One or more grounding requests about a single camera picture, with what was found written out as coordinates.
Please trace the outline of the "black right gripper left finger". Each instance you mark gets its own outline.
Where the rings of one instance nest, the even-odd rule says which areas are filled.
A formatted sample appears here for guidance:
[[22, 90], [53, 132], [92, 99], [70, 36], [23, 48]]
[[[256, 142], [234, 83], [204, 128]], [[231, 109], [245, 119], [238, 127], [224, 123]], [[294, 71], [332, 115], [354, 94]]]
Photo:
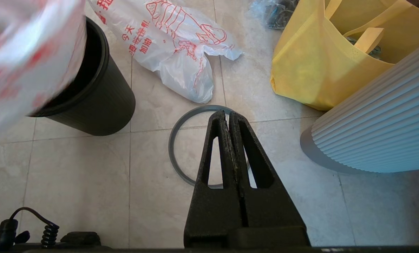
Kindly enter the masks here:
[[[245, 206], [239, 186], [245, 172], [244, 149], [234, 147], [235, 128], [232, 122], [238, 114], [230, 112], [227, 121], [225, 112], [219, 110], [211, 115], [202, 157], [195, 181], [194, 192], [185, 223], [185, 248], [247, 248]], [[214, 139], [222, 169], [222, 188], [209, 186]]]

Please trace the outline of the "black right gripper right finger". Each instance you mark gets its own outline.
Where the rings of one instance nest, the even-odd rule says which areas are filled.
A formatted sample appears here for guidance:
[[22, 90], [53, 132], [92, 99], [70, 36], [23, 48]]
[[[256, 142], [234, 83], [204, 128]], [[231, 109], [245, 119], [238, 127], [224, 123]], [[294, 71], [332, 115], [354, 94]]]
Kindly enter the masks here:
[[306, 225], [248, 120], [230, 114], [241, 227], [230, 232], [235, 247], [310, 246]]

